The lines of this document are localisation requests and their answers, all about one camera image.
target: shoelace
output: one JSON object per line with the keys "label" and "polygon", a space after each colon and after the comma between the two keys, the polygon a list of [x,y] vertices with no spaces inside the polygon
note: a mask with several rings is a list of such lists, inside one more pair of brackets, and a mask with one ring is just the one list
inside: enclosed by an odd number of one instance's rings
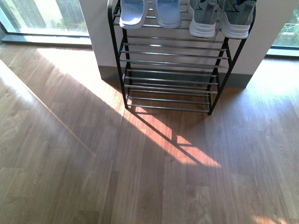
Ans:
{"label": "shoelace", "polygon": [[221,29],[221,21],[223,20],[223,15],[224,15],[224,6],[225,6],[225,0],[223,0],[222,13],[221,13],[221,17],[219,19],[219,26],[218,26],[218,28],[216,30],[216,35],[215,35],[215,38],[214,38],[214,43],[215,43],[216,37],[217,37],[217,35],[218,35],[218,33],[219,33],[220,29]]}

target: laminate floor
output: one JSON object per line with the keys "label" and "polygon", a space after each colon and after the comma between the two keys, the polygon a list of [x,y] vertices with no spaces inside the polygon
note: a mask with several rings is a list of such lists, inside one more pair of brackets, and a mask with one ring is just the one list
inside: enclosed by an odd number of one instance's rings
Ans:
{"label": "laminate floor", "polygon": [[208,116],[125,110],[91,50],[0,60],[0,224],[299,224],[298,61]]}

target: gray sneaker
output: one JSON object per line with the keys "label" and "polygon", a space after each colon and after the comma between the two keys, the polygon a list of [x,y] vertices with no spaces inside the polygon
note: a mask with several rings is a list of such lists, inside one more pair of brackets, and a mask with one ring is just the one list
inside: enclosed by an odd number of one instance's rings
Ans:
{"label": "gray sneaker", "polygon": [[218,12],[223,35],[234,39],[247,38],[255,5],[256,0],[219,0]]}
{"label": "gray sneaker", "polygon": [[203,38],[215,35],[217,0],[190,0],[187,10],[193,15],[189,27],[191,35]]}

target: white sole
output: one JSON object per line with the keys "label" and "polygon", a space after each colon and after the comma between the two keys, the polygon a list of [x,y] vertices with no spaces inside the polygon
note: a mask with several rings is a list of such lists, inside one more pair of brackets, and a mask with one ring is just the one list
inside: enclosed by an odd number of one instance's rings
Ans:
{"label": "white sole", "polygon": [[157,0],[152,0],[151,2],[152,8],[155,11],[156,19],[158,24],[163,28],[177,28],[181,25],[181,18],[179,13],[179,7],[171,4],[165,4],[165,9],[163,10],[163,16],[167,19],[162,19],[162,15],[159,14],[159,10],[157,8]]}
{"label": "white sole", "polygon": [[190,34],[195,37],[212,38],[215,35],[216,23],[203,24],[196,23],[194,18],[192,19],[189,27]]}
{"label": "white sole", "polygon": [[221,31],[225,37],[232,39],[246,39],[248,37],[248,32],[250,25],[234,25],[228,21],[228,16],[222,9],[218,6],[218,13],[222,20],[220,21]]}
{"label": "white sole", "polygon": [[[120,27],[122,27],[124,29],[138,29],[138,28],[142,27],[142,25],[144,24],[146,15],[148,13],[148,10],[149,10],[149,5],[150,5],[150,3],[148,0],[144,1],[144,6],[143,6],[143,11],[142,11],[141,16],[135,15],[134,13],[130,13],[130,8],[128,8],[127,13],[125,14],[125,16],[127,17],[126,19],[123,18],[124,14],[121,14]],[[130,18],[140,18],[140,19],[137,19],[135,21],[134,20],[130,21]]]}

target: shoe rack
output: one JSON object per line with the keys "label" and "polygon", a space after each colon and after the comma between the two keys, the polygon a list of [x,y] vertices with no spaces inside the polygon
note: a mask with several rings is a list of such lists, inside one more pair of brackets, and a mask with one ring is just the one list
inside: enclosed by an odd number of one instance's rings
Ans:
{"label": "shoe rack", "polygon": [[[119,26],[119,0],[115,6],[113,0],[108,0],[107,9],[126,109],[142,107],[211,115],[246,39],[225,37],[214,41],[191,36],[192,16],[186,2],[180,3],[182,25],[175,29],[160,27],[151,6],[144,25],[135,30]],[[233,56],[229,41],[239,42]],[[225,74],[224,78],[220,79],[220,73]]]}

